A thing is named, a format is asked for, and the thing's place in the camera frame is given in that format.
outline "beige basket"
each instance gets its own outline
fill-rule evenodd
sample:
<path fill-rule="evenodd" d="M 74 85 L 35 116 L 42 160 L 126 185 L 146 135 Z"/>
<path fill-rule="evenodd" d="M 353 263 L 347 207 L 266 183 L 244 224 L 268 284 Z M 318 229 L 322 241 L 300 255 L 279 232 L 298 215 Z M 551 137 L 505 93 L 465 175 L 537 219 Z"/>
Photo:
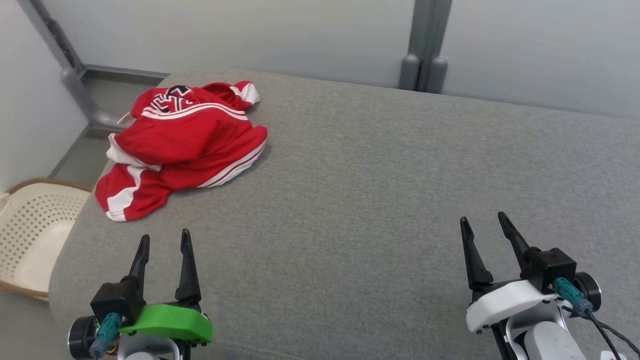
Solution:
<path fill-rule="evenodd" d="M 47 299 L 60 250 L 91 189 L 33 179 L 0 195 L 0 287 Z"/>

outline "black mount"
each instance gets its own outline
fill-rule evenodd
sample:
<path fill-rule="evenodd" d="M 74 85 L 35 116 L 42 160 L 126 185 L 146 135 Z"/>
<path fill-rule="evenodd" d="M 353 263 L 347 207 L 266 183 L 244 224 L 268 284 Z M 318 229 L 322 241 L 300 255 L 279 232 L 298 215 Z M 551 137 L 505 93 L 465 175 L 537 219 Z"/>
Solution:
<path fill-rule="evenodd" d="M 520 266 L 520 278 L 493 283 L 493 275 L 484 267 L 480 254 L 474 243 L 474 233 L 467 218 L 460 219 L 462 245 L 465 251 L 467 279 L 469 288 L 473 290 L 473 301 L 501 286 L 513 281 L 528 280 L 543 294 L 553 293 L 549 288 L 558 277 L 564 277 L 573 282 L 576 262 L 558 248 L 542 251 L 537 247 L 530 247 L 518 229 L 513 225 L 507 214 L 498 213 L 498 221 L 504 236 L 511 242 L 511 247 Z"/>
<path fill-rule="evenodd" d="M 149 261 L 150 243 L 149 235 L 142 236 L 136 256 L 131 263 L 129 275 L 123 277 L 120 282 L 102 284 L 95 294 L 91 301 L 91 308 L 99 323 L 102 323 L 109 313 L 124 316 L 126 319 L 123 326 L 133 325 L 138 320 L 142 308 L 147 304 L 144 299 L 145 265 Z M 175 290 L 177 302 L 169 303 L 169 305 L 189 307 L 201 312 L 199 302 L 202 296 L 200 295 L 198 272 L 196 271 L 191 235 L 187 229 L 182 230 L 180 252 L 182 253 L 182 270 L 180 284 Z"/>
<path fill-rule="evenodd" d="M 483 295 L 501 288 L 510 282 L 521 280 L 528 280 L 543 294 L 553 293 L 554 291 L 549 288 L 549 284 L 553 284 L 558 277 L 564 277 L 585 294 L 585 297 L 593 304 L 594 311 L 600 309 L 602 303 L 600 288 L 589 274 L 584 272 L 576 274 L 575 269 L 577 264 L 572 258 L 558 248 L 541 251 L 537 247 L 530 247 L 505 213 L 498 213 L 498 221 L 500 222 L 504 236 L 511 242 L 511 247 L 518 260 L 520 278 L 496 283 L 493 282 L 493 275 L 484 267 L 482 258 L 474 243 L 474 232 L 471 230 L 467 218 L 461 218 L 460 231 L 462 233 L 462 245 L 465 251 L 468 285 L 473 291 L 472 303 L 480 299 Z M 495 342 L 498 345 L 502 359 L 517 360 L 517 356 L 509 343 L 505 343 L 504 341 L 508 320 L 508 318 L 503 319 L 492 324 L 490 327 L 495 336 Z"/>

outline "robotic arm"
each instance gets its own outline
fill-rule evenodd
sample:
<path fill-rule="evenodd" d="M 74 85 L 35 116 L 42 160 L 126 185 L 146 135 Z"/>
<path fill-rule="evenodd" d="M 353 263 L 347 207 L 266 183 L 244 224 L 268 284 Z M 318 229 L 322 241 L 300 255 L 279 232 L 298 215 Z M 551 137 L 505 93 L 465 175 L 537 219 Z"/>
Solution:
<path fill-rule="evenodd" d="M 498 213 L 498 219 L 520 265 L 519 279 L 493 282 L 467 218 L 460 219 L 472 290 L 466 316 L 469 331 L 481 334 L 483 329 L 491 329 L 502 360 L 586 360 L 567 329 L 567 313 L 570 318 L 581 316 L 596 324 L 612 350 L 603 352 L 602 359 L 624 359 L 602 330 L 602 326 L 611 328 L 593 316 L 602 305 L 594 278 L 576 272 L 576 262 L 558 248 L 542 251 L 530 247 L 505 213 Z M 628 339 L 619 336 L 637 351 Z"/>
<path fill-rule="evenodd" d="M 149 235 L 140 240 L 129 275 L 103 284 L 91 301 L 93 315 L 78 318 L 68 335 L 74 359 L 159 360 L 173 354 L 190 360 L 191 347 L 213 340 L 213 325 L 200 309 L 200 285 L 191 235 L 182 230 L 182 271 L 175 302 L 147 305 L 143 297 Z"/>

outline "wire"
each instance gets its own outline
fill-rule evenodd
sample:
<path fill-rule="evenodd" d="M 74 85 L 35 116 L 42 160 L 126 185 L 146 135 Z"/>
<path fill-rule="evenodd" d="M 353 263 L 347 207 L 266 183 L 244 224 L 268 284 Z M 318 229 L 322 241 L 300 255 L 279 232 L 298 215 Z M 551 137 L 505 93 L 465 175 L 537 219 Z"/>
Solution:
<path fill-rule="evenodd" d="M 607 333 L 604 332 L 604 329 L 602 328 L 602 326 L 600 326 L 600 322 L 598 321 L 598 319 L 596 319 L 596 317 L 593 316 L 593 313 L 590 310 L 585 311 L 585 313 L 589 317 L 589 320 L 593 322 L 593 325 L 595 325 L 598 328 L 598 331 L 600 331 L 600 334 L 604 338 L 604 341 L 607 342 L 607 345 L 613 352 L 613 355 L 616 357 L 616 360 L 620 360 L 620 355 L 618 355 L 618 351 L 616 350 L 616 347 L 613 346 L 611 339 L 609 339 L 609 335 L 607 335 Z"/>
<path fill-rule="evenodd" d="M 631 342 L 631 340 L 629 340 L 626 336 L 624 336 L 624 335 L 620 334 L 618 331 L 616 331 L 615 329 L 613 329 L 611 326 L 609 326 L 609 325 L 607 325 L 607 324 L 605 324 L 605 323 L 603 323 L 603 322 L 601 322 L 601 321 L 598 321 L 598 323 L 599 323 L 599 324 L 600 324 L 600 326 L 602 326 L 603 328 L 605 328 L 605 329 L 607 329 L 607 330 L 611 331 L 611 333 L 612 333 L 612 334 L 614 334 L 615 336 L 617 336 L 617 337 L 621 338 L 625 343 L 627 343 L 627 345 L 629 345 L 629 347 L 631 348 L 631 350 L 635 351 L 635 352 L 636 352 L 636 354 L 638 354 L 638 356 L 640 356 L 640 349 L 638 349 L 638 347 L 637 347 L 637 346 L 635 346 L 635 345 Z"/>

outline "green plastic part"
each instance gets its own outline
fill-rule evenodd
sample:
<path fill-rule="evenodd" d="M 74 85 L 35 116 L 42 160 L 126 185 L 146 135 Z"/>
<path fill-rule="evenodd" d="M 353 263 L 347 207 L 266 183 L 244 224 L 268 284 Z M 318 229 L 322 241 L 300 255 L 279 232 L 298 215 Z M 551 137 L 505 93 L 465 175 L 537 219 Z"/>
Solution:
<path fill-rule="evenodd" d="M 203 314 L 188 307 L 166 304 L 143 307 L 138 321 L 120 329 L 120 334 L 134 331 L 190 342 L 210 343 L 213 340 L 213 324 Z"/>

